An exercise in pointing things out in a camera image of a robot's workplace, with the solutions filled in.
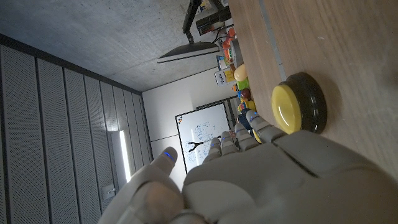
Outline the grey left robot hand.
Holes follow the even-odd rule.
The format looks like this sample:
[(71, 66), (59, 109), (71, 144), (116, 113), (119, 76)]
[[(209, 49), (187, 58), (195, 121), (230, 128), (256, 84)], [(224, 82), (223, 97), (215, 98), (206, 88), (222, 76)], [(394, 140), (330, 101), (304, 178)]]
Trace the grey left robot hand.
[(182, 188), (168, 147), (113, 198), (101, 223), (396, 223), (397, 181), (362, 155), (309, 131), (287, 134), (248, 112), (211, 141)]

